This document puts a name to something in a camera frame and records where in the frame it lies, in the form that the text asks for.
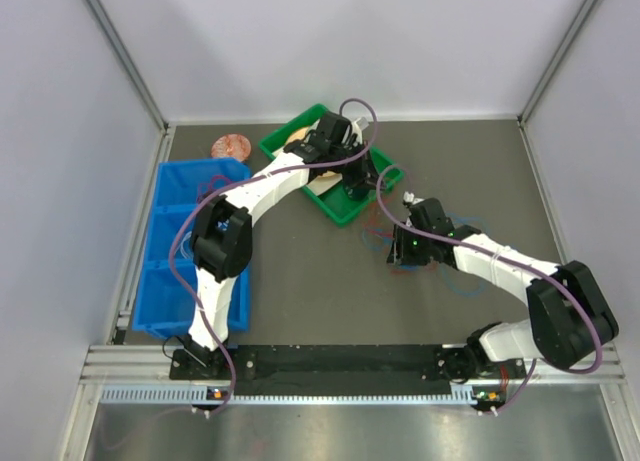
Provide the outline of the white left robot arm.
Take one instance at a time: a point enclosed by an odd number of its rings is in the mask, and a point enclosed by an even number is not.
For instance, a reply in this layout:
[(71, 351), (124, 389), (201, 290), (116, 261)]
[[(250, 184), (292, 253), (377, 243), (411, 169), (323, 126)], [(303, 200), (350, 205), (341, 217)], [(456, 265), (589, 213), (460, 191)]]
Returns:
[(285, 196), (326, 173), (339, 175), (354, 200), (375, 188), (378, 172), (363, 136), (366, 126), (364, 118), (324, 113), (302, 138), (278, 150), (266, 168), (211, 198), (195, 216), (190, 242), (198, 302), (183, 346), (203, 376), (216, 377), (226, 368), (220, 345), (228, 337), (234, 285), (252, 257), (254, 224)]

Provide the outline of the beige patterned bowl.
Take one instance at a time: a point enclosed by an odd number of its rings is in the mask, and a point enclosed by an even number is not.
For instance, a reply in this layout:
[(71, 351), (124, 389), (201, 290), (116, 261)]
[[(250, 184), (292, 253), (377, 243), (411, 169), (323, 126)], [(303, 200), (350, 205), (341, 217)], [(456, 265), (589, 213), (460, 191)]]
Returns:
[[(305, 126), (296, 130), (287, 138), (287, 140), (285, 141), (285, 146), (291, 144), (294, 141), (303, 140), (310, 130), (311, 130), (310, 126)], [(339, 174), (334, 171), (326, 171), (319, 175), (319, 178), (322, 178), (322, 179), (332, 179), (332, 178), (338, 178), (338, 177), (339, 177)]]

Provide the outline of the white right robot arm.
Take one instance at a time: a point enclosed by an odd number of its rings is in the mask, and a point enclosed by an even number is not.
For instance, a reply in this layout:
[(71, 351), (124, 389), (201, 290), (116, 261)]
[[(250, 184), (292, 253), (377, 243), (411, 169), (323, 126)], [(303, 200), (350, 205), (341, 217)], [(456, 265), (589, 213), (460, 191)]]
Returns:
[(494, 322), (466, 341), (466, 361), (476, 375), (487, 377), (503, 361), (543, 359), (573, 372), (589, 355), (619, 334), (619, 324), (587, 265), (540, 261), (501, 245), (481, 230), (455, 225), (436, 198), (404, 192), (408, 218), (393, 229), (387, 257), (395, 266), (431, 263), (476, 276), (509, 293), (528, 310), (527, 319)]

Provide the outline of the green plastic tray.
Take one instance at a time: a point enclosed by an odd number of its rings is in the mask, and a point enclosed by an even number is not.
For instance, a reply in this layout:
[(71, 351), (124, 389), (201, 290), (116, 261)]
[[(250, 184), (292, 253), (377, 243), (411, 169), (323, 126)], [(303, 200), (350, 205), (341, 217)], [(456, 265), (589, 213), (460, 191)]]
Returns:
[[(370, 141), (365, 136), (368, 121), (362, 117), (356, 120), (347, 118), (344, 114), (345, 106), (342, 104), (338, 111), (333, 112), (322, 104), (316, 104), (259, 142), (259, 148), (271, 160), (279, 158), (282, 154), (297, 156), (293, 164), (295, 166), (302, 164), (309, 170), (308, 182), (302, 187), (302, 190), (340, 227), (354, 221), (375, 201), (375, 190), (369, 192), (368, 196), (360, 202), (354, 202), (347, 197), (343, 190), (342, 181), (320, 196), (314, 195), (309, 190), (307, 185), (319, 176), (319, 171), (322, 168), (333, 168), (347, 164), (365, 154), (362, 151), (341, 161), (322, 162), (322, 159), (327, 157), (332, 143), (346, 141), (350, 135), (355, 135), (357, 143), (362, 143), (366, 151), (371, 151), (379, 175), (382, 171), (387, 172), (384, 179), (381, 180), (383, 193), (391, 191), (403, 177), (399, 169), (392, 166), (393, 161), (389, 156), (370, 145)], [(318, 122), (317, 127), (312, 128), (303, 140), (294, 141), (285, 146), (278, 156), (272, 154), (273, 151), (284, 145), (294, 131), (314, 122)]]

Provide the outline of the dark green mug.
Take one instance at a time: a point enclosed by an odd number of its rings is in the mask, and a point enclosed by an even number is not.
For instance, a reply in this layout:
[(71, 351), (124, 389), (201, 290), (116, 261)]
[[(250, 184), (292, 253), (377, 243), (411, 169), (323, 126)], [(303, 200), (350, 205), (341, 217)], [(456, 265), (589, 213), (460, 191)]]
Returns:
[(360, 202), (364, 200), (369, 192), (376, 189), (376, 184), (370, 180), (364, 180), (359, 182), (343, 182), (343, 188), (347, 197), (354, 201)]

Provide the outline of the red patterned small plate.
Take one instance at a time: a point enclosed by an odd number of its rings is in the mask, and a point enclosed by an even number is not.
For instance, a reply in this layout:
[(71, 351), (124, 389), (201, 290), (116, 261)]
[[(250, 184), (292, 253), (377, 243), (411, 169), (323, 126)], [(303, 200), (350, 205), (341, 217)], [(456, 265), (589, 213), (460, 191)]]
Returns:
[(217, 158), (233, 158), (240, 162), (248, 160), (251, 154), (249, 139), (238, 133), (225, 134), (219, 137), (211, 146), (210, 156)]

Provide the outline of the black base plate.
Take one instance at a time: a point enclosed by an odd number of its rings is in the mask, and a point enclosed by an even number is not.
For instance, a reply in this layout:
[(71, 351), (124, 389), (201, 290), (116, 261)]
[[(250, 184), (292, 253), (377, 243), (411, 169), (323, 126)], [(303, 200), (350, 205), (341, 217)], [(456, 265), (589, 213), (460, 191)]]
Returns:
[(221, 383), (236, 371), (236, 395), (444, 394), (452, 383), (510, 377), (506, 364), (491, 364), (468, 348), (441, 345), (239, 345), (197, 360), (173, 354), (169, 378)]

